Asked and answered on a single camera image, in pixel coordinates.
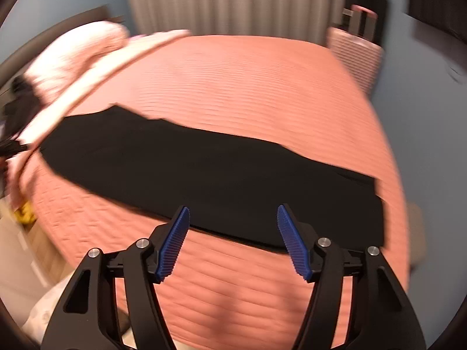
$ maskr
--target ribbed blue pad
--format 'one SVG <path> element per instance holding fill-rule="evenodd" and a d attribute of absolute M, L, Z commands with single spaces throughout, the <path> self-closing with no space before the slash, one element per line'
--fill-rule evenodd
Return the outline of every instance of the ribbed blue pad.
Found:
<path fill-rule="evenodd" d="M 279 231 L 284 239 L 287 251 L 292 258 L 295 271 L 297 271 L 297 274 L 302 275 L 303 279 L 309 280 L 312 275 L 310 255 L 283 205 L 280 205 L 277 209 L 277 225 L 279 226 Z"/>
<path fill-rule="evenodd" d="M 167 239 L 159 253 L 159 265 L 157 266 L 156 274 L 160 280 L 164 280 L 166 276 L 172 273 L 189 226 L 190 210 L 184 207 L 174 226 L 172 226 L 169 235 L 167 235 Z"/>

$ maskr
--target pink bedspread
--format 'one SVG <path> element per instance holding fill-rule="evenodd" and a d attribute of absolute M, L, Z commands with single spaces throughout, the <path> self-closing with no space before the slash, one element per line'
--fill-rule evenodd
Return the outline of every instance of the pink bedspread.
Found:
<path fill-rule="evenodd" d="M 149 118 L 277 142 L 374 176 L 385 201 L 384 254 L 407 286 L 398 171 L 371 104 L 328 49 L 279 38 L 179 39 L 118 72 L 71 114 L 115 103 Z M 74 266 L 92 247 L 124 249 L 160 224 L 54 175 L 39 153 L 21 182 L 39 223 Z M 286 255 L 190 230 L 157 293 L 169 330 L 181 342 L 200 349 L 288 350 L 311 287 Z M 122 306 L 123 283 L 117 289 Z M 350 291 L 346 280 L 334 344 L 345 338 Z"/>

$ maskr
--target silver screw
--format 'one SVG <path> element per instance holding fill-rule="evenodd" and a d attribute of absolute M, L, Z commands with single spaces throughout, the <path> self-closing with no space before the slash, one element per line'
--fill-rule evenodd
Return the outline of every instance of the silver screw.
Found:
<path fill-rule="evenodd" d="M 148 247 L 149 241 L 146 238 L 141 238 L 136 242 L 136 247 L 139 247 L 140 249 L 144 249 L 145 247 Z"/>
<path fill-rule="evenodd" d="M 370 246 L 368 247 L 368 254 L 370 255 L 379 255 L 379 249 L 376 246 Z"/>
<path fill-rule="evenodd" d="M 100 250 L 99 249 L 90 249 L 88 251 L 88 255 L 91 257 L 91 258 L 95 258 L 96 256 L 98 256 L 100 254 Z"/>
<path fill-rule="evenodd" d="M 321 247 L 329 247 L 331 246 L 331 240 L 326 237 L 319 238 L 318 245 L 320 245 Z"/>

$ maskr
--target pink pillow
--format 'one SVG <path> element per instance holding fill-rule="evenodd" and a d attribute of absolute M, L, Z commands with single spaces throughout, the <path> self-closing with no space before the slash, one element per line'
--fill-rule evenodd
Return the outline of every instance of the pink pillow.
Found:
<path fill-rule="evenodd" d="M 55 101 L 86 71 L 93 58 L 127 44 L 128 30 L 107 21 L 76 27 L 53 41 L 24 73 L 45 104 Z"/>

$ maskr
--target gray curtain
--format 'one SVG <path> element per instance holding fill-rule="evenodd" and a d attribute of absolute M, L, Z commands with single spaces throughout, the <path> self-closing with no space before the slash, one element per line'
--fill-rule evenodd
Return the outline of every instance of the gray curtain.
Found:
<path fill-rule="evenodd" d="M 139 31 L 263 35 L 322 44 L 343 0 L 130 0 Z"/>

